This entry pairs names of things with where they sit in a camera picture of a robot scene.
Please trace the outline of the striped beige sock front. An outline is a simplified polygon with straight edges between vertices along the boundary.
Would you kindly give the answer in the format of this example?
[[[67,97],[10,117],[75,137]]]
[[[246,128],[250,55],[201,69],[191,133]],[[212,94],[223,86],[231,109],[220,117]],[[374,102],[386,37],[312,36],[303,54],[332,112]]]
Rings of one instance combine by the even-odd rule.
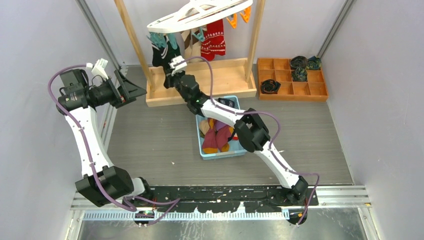
[[[211,126],[214,125],[213,119],[204,119],[201,120],[198,124],[199,135],[201,138],[204,138],[206,133],[211,129]]]

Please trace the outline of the navy sock with white cuff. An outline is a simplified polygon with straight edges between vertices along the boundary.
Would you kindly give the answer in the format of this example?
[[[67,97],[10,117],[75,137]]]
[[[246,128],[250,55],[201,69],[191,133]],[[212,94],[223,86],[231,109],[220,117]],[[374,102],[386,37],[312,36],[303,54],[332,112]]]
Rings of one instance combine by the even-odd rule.
[[[229,98],[222,98],[222,97],[219,97],[218,98],[218,102],[220,103],[220,104],[223,104],[223,105],[225,105],[225,106],[228,106],[228,107],[230,107],[230,108],[236,108],[236,102],[235,101],[233,101],[233,100],[231,100],[231,99],[229,99]]]

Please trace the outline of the purple striped sock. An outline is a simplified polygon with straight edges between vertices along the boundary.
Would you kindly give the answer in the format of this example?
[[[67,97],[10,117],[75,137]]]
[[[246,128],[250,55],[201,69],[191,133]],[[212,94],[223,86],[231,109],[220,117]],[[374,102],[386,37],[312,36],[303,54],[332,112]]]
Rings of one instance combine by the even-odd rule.
[[[218,145],[216,140],[216,132],[210,128],[203,138],[202,151],[205,154],[216,154],[218,153]]]
[[[216,142],[220,152],[228,152],[230,149],[229,141],[232,139],[234,128],[221,121],[215,124]]]

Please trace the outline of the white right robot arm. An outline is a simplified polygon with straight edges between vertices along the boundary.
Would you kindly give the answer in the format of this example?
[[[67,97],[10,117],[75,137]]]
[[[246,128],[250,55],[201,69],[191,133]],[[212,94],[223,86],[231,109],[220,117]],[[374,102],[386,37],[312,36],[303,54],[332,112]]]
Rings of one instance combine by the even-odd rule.
[[[280,185],[287,189],[287,202],[299,205],[305,201],[308,182],[301,173],[290,167],[276,149],[260,112],[253,108],[235,109],[219,103],[200,90],[194,75],[166,73],[164,87],[175,88],[194,115],[212,118],[233,127],[241,146],[259,156],[277,177]]]

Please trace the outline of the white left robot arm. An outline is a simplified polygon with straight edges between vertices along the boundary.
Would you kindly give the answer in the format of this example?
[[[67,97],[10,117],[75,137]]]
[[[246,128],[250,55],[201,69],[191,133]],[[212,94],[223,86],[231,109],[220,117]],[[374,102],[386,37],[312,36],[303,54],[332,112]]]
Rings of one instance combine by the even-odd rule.
[[[115,70],[114,74],[118,87],[107,76],[100,85],[90,86],[88,75],[81,68],[59,73],[63,87],[59,90],[57,109],[72,129],[81,160],[82,179],[75,182],[75,187],[97,207],[129,196],[134,196],[141,207],[148,207],[154,199],[149,184],[142,177],[130,177],[126,170],[112,163],[98,130],[97,107],[109,104],[117,109],[147,93],[121,71]]]

